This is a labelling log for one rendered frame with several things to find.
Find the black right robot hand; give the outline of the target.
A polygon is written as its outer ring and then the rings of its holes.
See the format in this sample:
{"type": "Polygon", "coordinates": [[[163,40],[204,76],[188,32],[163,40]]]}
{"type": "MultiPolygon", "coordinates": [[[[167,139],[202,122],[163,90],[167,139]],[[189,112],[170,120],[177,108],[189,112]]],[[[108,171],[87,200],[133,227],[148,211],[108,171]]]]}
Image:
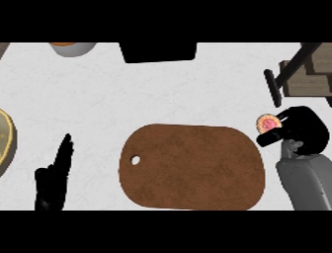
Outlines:
{"type": "Polygon", "coordinates": [[[306,106],[290,107],[276,118],[281,127],[275,127],[257,137],[257,144],[266,147],[281,140],[302,142],[294,153],[297,155],[319,154],[330,141],[330,131],[313,110],[306,106]]]}

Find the brown wooden cutting board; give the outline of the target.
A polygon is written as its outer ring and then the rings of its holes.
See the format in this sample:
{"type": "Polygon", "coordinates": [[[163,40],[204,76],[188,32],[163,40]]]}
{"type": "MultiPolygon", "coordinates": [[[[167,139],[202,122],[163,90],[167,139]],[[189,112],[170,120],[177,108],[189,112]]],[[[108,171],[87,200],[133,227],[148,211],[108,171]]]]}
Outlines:
{"type": "Polygon", "coordinates": [[[148,125],[127,139],[120,182],[143,207],[244,211],[265,193],[262,154],[231,127],[148,125]]]}

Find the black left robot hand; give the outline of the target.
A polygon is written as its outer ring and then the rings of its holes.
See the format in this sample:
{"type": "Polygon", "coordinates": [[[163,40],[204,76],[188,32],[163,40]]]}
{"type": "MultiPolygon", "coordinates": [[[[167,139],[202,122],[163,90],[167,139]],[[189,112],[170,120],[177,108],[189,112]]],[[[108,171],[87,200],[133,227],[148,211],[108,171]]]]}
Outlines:
{"type": "Polygon", "coordinates": [[[58,148],[55,163],[47,168],[38,168],[35,171],[37,211],[61,211],[63,209],[72,147],[74,142],[68,133],[58,148]]]}

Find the black appliance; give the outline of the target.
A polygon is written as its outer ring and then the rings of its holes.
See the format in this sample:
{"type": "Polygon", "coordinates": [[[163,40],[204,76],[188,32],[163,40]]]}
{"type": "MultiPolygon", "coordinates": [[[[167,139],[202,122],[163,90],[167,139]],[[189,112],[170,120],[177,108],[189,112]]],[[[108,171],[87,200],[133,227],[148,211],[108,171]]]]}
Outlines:
{"type": "Polygon", "coordinates": [[[197,54],[195,42],[121,42],[127,63],[192,60],[197,54]]]}

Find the grey bowl with orange content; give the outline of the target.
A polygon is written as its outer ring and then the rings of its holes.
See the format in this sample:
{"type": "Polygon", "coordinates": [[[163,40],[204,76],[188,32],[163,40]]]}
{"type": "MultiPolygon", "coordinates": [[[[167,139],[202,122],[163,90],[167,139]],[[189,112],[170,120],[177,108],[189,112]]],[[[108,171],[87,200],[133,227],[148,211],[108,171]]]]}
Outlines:
{"type": "Polygon", "coordinates": [[[55,52],[63,57],[86,55],[95,48],[95,42],[52,42],[55,52]]]}

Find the wooden tiered basket black frame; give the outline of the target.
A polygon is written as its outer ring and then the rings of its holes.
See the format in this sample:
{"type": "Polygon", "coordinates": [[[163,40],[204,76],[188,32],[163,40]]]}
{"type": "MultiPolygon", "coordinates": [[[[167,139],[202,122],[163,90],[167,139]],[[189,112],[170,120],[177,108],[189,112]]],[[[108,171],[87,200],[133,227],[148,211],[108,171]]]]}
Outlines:
{"type": "Polygon", "coordinates": [[[266,69],[265,76],[276,107],[281,97],[324,97],[332,108],[332,42],[303,42],[279,74],[266,69]]]}

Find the pink frosted cupcake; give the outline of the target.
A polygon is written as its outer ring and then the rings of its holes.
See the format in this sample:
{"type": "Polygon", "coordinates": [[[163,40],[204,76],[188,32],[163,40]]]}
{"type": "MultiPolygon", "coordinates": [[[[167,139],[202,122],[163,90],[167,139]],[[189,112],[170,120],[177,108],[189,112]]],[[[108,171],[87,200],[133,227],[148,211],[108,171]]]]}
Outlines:
{"type": "Polygon", "coordinates": [[[257,119],[259,133],[266,133],[273,128],[281,127],[281,120],[275,115],[265,114],[257,119]]]}

